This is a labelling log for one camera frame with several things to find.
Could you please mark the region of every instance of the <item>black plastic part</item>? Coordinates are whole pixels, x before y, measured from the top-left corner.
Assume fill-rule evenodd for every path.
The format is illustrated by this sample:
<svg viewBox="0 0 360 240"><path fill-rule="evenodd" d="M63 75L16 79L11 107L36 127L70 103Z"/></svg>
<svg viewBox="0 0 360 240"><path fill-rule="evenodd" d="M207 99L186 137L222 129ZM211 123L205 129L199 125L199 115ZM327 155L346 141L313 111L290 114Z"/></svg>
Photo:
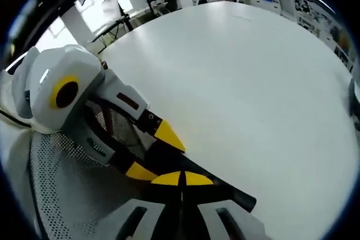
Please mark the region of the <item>black plastic part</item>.
<svg viewBox="0 0 360 240"><path fill-rule="evenodd" d="M245 239L241 229L235 222L232 215L229 213L227 209L219 209L217 210L217 213L224 224L224 227L230 236L231 240L243 240Z"/></svg>
<svg viewBox="0 0 360 240"><path fill-rule="evenodd" d="M256 205L257 199L245 192L229 185L217 176L206 171L196 163L189 160L185 155L160 140L156 141L145 153L146 168L157 175L172 173L174 171L191 171L201 174L213 181L214 186L209 186L212 191L199 199L198 203L233 200L247 212L251 212Z"/></svg>
<svg viewBox="0 0 360 240"><path fill-rule="evenodd" d="M144 110L138 121L136 121L136 126L142 132L147 132L149 135L154 136L162 121L161 118L152 112Z"/></svg>
<svg viewBox="0 0 360 240"><path fill-rule="evenodd" d="M118 94L116 95L116 97L117 97L119 100L125 102L125 103L126 103L127 105L129 105L131 108L133 108L133 109L135 109L135 110L139 109L139 104L137 104L135 101L133 101L131 98L129 98L128 96L124 95L123 93L121 93L121 92L118 93Z"/></svg>
<svg viewBox="0 0 360 240"><path fill-rule="evenodd" d="M141 199L165 205L151 239L175 239L181 222L182 199L179 186L150 184L142 192Z"/></svg>
<svg viewBox="0 0 360 240"><path fill-rule="evenodd" d="M95 142L92 138L87 138L86 141L92 147L92 149L94 149L102 157L106 156L106 153L97 144L95 144Z"/></svg>
<svg viewBox="0 0 360 240"><path fill-rule="evenodd" d="M30 90L25 91L25 99L30 101Z"/></svg>
<svg viewBox="0 0 360 240"><path fill-rule="evenodd" d="M110 164L117 168L121 173L126 174L131 165L136 161L136 156L130 152L127 147L109 134L97 121L91 108L84 108L84 117L87 125L92 129L96 136L99 137L107 146L115 150L114 155L110 159Z"/></svg>
<svg viewBox="0 0 360 240"><path fill-rule="evenodd" d="M18 125L24 126L26 128L31 128L32 126L29 124L26 124L24 122L21 122L20 120L16 119L15 117L8 115L7 113L5 113L4 111L0 110L0 114L2 114L3 116L5 116L6 118L10 119L11 121L15 122Z"/></svg>
<svg viewBox="0 0 360 240"><path fill-rule="evenodd" d="M116 106L115 104L113 104L112 102L103 99L103 98L99 98L96 96L91 96L89 98L89 101L99 105L101 108L109 108L114 110L115 112L117 112L118 114L121 114L122 116L126 117L128 120L130 120L133 124L135 124L135 119L127 112L125 112L123 109L121 109L120 107Z"/></svg>
<svg viewBox="0 0 360 240"><path fill-rule="evenodd" d="M62 86L56 95L56 105L59 108L65 108L70 105L79 92L79 85L75 81L70 81Z"/></svg>
<svg viewBox="0 0 360 240"><path fill-rule="evenodd" d="M116 236L116 240L127 240L129 236L133 236L146 211L147 209L144 207L136 207L122 226L120 232Z"/></svg>
<svg viewBox="0 0 360 240"><path fill-rule="evenodd" d="M210 240L208 227L197 205L186 203L183 207L183 230L187 240Z"/></svg>

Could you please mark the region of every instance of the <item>mesh surface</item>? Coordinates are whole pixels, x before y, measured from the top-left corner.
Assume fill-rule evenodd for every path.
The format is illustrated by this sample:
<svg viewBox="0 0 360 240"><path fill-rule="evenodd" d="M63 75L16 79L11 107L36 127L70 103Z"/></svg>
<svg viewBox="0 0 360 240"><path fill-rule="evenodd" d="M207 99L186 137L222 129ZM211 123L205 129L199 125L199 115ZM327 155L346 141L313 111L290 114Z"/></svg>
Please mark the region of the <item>mesh surface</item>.
<svg viewBox="0 0 360 240"><path fill-rule="evenodd" d="M92 108L97 121L109 135L122 145L127 146L137 157L141 159L144 158L145 148L139 137L136 135L132 123L127 118L109 108L101 110L100 106L94 103L91 103L89 107ZM107 122L105 121L106 118L104 117L104 114L109 116L107 117Z"/></svg>
<svg viewBox="0 0 360 240"><path fill-rule="evenodd" d="M119 139L132 142L127 137ZM49 239L91 238L101 218L137 198L142 188L142 183L89 158L81 146L60 133L34 133L30 168L39 216Z"/></svg>

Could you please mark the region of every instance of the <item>desk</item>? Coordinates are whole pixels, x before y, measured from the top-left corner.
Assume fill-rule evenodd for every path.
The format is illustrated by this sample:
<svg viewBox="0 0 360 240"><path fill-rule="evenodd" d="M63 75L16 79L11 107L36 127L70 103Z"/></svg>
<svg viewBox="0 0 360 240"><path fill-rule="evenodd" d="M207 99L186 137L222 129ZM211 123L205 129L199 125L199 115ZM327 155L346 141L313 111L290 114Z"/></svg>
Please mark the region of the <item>desk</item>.
<svg viewBox="0 0 360 240"><path fill-rule="evenodd" d="M120 19L118 19L118 20L116 20L114 22L111 22L110 25L105 25L104 27L102 27L98 31L98 34L96 34L96 36L95 36L95 38L93 39L92 42L96 41L101 36L105 36L107 33L111 32L115 27L119 26L120 24L123 24L124 19L125 19L125 16L122 16Z"/></svg>
<svg viewBox="0 0 360 240"><path fill-rule="evenodd" d="M166 3L161 3L161 4L158 4L156 6L153 6L153 8L157 9L157 8L163 8L165 7ZM134 11L130 14L130 17L133 18L133 17L140 17L146 13L150 13L150 8L149 7L146 7L146 8L143 8L141 10L138 10L138 11Z"/></svg>
<svg viewBox="0 0 360 240"><path fill-rule="evenodd" d="M263 8L272 11L278 15L281 13L281 5L276 2L269 2L265 0L250 0L250 4L255 7Z"/></svg>
<svg viewBox="0 0 360 240"><path fill-rule="evenodd" d="M273 240L318 240L331 228L359 148L351 75L314 35L214 2L141 25L103 59L170 121L190 159L258 199L253 215Z"/></svg>

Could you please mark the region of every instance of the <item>yellow circle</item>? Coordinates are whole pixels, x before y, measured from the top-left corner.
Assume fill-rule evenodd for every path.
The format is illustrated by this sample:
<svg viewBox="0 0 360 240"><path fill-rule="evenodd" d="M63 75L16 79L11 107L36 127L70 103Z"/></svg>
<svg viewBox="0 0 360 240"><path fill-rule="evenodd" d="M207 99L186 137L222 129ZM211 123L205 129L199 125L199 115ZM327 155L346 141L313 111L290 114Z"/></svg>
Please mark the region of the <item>yellow circle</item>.
<svg viewBox="0 0 360 240"><path fill-rule="evenodd" d="M52 88L52 93L50 95L50 107L51 108L61 109L57 106L57 103L56 103L57 94L65 84L71 83L71 82L75 82L75 83L79 84L78 77L76 77L74 75L65 76L54 85L54 87Z"/></svg>

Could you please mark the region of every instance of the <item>window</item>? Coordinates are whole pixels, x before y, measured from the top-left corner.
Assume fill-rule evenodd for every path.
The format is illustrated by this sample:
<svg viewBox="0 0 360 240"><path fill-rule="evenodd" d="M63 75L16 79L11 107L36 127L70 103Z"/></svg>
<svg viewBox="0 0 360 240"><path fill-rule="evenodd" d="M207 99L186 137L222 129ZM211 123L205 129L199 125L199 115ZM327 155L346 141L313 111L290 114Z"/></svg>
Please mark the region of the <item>window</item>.
<svg viewBox="0 0 360 240"><path fill-rule="evenodd" d="M76 1L75 6L81 13L85 23L88 25L92 32L96 32L99 28L108 23L108 19L104 16L101 8L101 3L104 0L86 0L84 5L80 5ZM121 7L125 12L132 10L133 6L130 0L118 0Z"/></svg>
<svg viewBox="0 0 360 240"><path fill-rule="evenodd" d="M41 52L45 49L59 48L67 44L78 44L68 31L64 22L58 17L45 31L35 47Z"/></svg>

